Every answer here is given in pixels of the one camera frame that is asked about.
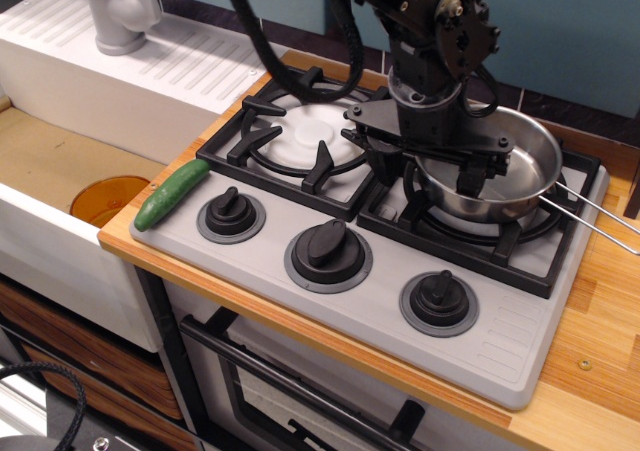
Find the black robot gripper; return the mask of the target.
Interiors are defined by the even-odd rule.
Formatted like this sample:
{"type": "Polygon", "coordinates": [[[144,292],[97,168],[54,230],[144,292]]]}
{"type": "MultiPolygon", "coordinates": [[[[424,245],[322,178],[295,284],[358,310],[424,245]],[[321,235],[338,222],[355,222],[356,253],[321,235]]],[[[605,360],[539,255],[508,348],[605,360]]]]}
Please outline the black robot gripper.
{"type": "Polygon", "coordinates": [[[461,166],[479,158],[484,166],[460,167],[456,192],[478,197],[485,182],[506,172],[515,141],[494,128],[495,104],[473,105],[464,97],[430,102],[417,93],[355,104],[346,111],[355,129],[344,136],[364,150],[376,179],[392,186],[412,158],[430,158],[461,166]]]}

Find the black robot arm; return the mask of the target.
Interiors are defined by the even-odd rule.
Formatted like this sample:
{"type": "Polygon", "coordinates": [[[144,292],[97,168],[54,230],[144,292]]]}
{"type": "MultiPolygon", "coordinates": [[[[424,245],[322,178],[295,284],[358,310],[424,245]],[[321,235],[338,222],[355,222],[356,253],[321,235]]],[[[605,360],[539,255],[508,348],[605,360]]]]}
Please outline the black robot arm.
{"type": "Polygon", "coordinates": [[[306,103],[325,104],[350,94],[364,70],[364,46],[351,4],[368,3],[385,29],[392,56],[389,92],[396,108],[391,129],[372,112],[357,119],[367,158],[378,179],[396,176],[399,154],[416,153],[460,166],[459,194],[477,197],[486,180],[505,174],[511,144],[506,138],[483,138],[465,118],[492,114],[492,101],[472,109],[466,97],[471,75],[491,91],[495,79],[483,65],[499,49],[500,30],[489,22],[483,0],[328,0],[349,52],[349,75],[336,90],[321,91],[294,77],[268,43],[248,0],[230,0],[262,63],[288,93],[306,103]]]}

